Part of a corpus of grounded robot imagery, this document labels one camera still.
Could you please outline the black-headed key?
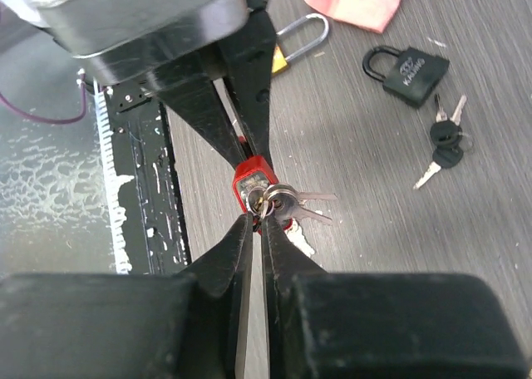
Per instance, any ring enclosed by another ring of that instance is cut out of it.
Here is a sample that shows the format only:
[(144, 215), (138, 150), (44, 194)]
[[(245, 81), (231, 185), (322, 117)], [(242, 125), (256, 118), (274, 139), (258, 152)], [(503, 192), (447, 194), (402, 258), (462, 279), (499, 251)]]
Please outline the black-headed key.
[(434, 95), (436, 118), (434, 124), (429, 129), (429, 136), (435, 147), (452, 149), (460, 144), (464, 136), (464, 132), (461, 128), (461, 120), (466, 102), (467, 96), (462, 95), (458, 100), (453, 113), (447, 115), (441, 104), (440, 95)]

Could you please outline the black padlock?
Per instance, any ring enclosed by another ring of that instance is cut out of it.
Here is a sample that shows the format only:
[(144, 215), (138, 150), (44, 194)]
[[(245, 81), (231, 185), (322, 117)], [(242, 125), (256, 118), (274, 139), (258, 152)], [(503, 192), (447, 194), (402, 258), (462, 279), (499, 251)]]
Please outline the black padlock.
[[(371, 65), (372, 59), (380, 54), (397, 60), (386, 75), (375, 71)], [(448, 59), (414, 47), (399, 50), (381, 45), (369, 50), (362, 59), (362, 69), (367, 76), (379, 81), (385, 92), (414, 108), (420, 108), (426, 102), (449, 66)]]

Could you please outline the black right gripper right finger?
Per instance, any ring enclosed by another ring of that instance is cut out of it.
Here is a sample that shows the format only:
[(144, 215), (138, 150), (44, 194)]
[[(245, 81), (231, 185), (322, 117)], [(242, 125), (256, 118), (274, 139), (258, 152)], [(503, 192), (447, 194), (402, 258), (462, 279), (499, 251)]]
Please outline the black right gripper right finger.
[(261, 226), (272, 378), (525, 378), (499, 299), (463, 273), (329, 273)]

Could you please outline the red cable seal lock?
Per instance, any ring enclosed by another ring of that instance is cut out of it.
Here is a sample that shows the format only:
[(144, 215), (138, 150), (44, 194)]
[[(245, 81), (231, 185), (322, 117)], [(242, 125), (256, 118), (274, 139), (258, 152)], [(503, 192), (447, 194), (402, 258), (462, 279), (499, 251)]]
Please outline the red cable seal lock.
[(252, 155), (235, 169), (232, 188), (242, 210), (252, 214), (254, 232), (261, 234), (261, 223), (281, 207), (280, 202), (265, 195), (278, 183), (273, 169), (261, 155)]

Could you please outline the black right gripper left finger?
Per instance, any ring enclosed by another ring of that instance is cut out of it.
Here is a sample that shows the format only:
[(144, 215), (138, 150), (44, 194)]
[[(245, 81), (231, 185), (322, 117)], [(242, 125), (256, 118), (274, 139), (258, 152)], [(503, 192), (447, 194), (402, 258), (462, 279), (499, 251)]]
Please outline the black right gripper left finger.
[(1, 282), (4, 378), (240, 378), (253, 220), (174, 275), (17, 274)]

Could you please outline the silver red lock keys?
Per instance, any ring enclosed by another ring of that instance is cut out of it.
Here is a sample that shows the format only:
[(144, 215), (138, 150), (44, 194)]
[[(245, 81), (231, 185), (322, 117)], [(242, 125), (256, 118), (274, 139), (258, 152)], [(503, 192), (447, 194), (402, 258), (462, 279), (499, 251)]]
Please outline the silver red lock keys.
[(325, 215), (307, 209), (305, 204), (309, 200), (337, 200), (335, 194), (299, 192), (291, 185), (279, 183), (267, 188), (256, 186), (245, 198), (245, 207), (263, 221), (273, 215), (278, 222), (290, 219), (314, 219), (323, 224), (331, 225), (333, 220)]

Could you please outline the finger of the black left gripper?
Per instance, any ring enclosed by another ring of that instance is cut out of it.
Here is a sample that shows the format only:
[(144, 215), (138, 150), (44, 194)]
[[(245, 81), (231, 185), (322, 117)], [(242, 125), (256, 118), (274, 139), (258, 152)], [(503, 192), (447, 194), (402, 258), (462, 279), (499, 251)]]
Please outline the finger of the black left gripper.
[(218, 42), (226, 65), (224, 85), (237, 122), (254, 155), (271, 165), (270, 88), (277, 35), (265, 10), (250, 13), (246, 24)]
[(203, 72), (149, 71), (145, 88), (206, 140), (232, 167), (245, 160), (213, 82)]

